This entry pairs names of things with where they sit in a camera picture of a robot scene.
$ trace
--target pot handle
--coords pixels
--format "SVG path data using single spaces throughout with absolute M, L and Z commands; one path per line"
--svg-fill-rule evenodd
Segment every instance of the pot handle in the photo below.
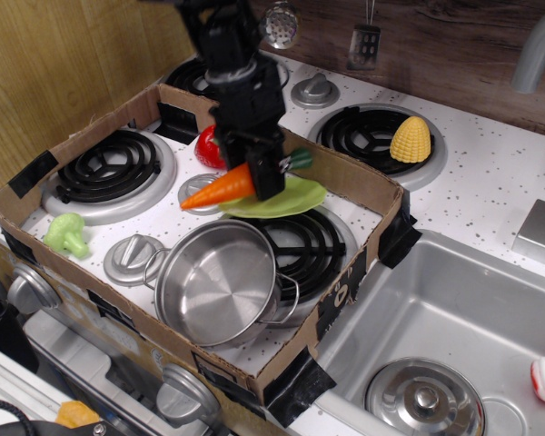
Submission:
M 149 269 L 150 265 L 154 262 L 154 259 L 157 257 L 157 255 L 161 252 L 169 252 L 171 249 L 170 248 L 158 248 L 154 254 L 152 254 L 149 259 L 147 260 L 147 262 L 145 263 L 145 268 L 144 268 L 144 285 L 147 286 L 149 289 L 151 289 L 152 291 L 155 290 L 155 287 L 153 287 L 151 284 L 149 284 L 147 282 L 147 270 Z
M 274 324 L 274 325 L 285 324 L 287 321 L 289 321 L 289 318 L 291 318 L 292 314 L 297 309 L 297 304 L 299 304 L 299 298 L 301 297 L 300 290 L 299 290 L 299 283 L 296 280 L 294 280 L 292 277 L 289 277 L 288 275 L 281 274 L 280 272 L 278 272 L 277 275 L 280 276 L 283 279 L 289 280 L 289 281 L 294 283 L 294 303 L 292 304 L 292 307 L 289 310 L 289 313 L 287 313 L 285 315 L 285 317 L 282 318 L 281 320 L 279 320 L 279 321 L 264 321 L 264 320 L 262 320 L 262 321 L 258 321 L 258 322 L 263 322 L 265 324 Z

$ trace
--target green plate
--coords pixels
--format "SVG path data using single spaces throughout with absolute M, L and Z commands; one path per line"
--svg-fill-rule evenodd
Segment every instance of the green plate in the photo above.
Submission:
M 327 190 L 313 180 L 290 177 L 285 181 L 284 191 L 264 202 L 255 195 L 232 202 L 220 203 L 218 207 L 232 216 L 240 218 L 280 218 L 296 215 L 317 207 L 325 200 Z

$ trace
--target stainless steel pot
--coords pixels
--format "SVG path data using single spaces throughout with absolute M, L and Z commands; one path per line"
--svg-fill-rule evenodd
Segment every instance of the stainless steel pot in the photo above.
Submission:
M 237 347 L 274 320 L 281 285 L 273 248 L 256 228 L 218 220 L 194 229 L 165 256 L 157 276 L 155 310 L 160 321 L 202 347 Z M 153 289 L 146 278 L 145 284 Z

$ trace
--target faucet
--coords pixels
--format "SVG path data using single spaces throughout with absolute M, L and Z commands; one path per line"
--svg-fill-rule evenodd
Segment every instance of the faucet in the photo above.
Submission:
M 510 85 L 518 92 L 531 94 L 545 69 L 545 15 L 533 27 L 523 46 Z M 538 199 L 521 226 L 512 245 L 514 252 L 545 263 L 545 202 Z
M 545 69 L 545 15 L 533 27 L 520 54 L 510 85 L 518 92 L 532 94 Z

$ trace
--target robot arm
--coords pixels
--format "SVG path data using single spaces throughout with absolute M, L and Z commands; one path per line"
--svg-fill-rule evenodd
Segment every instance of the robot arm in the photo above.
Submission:
M 277 64 L 258 50 L 262 37 L 248 0 L 167 1 L 208 67 L 205 80 L 220 103 L 211 111 L 214 134 L 227 168 L 247 162 L 258 199 L 273 197 L 284 190 L 278 122 L 285 106 Z

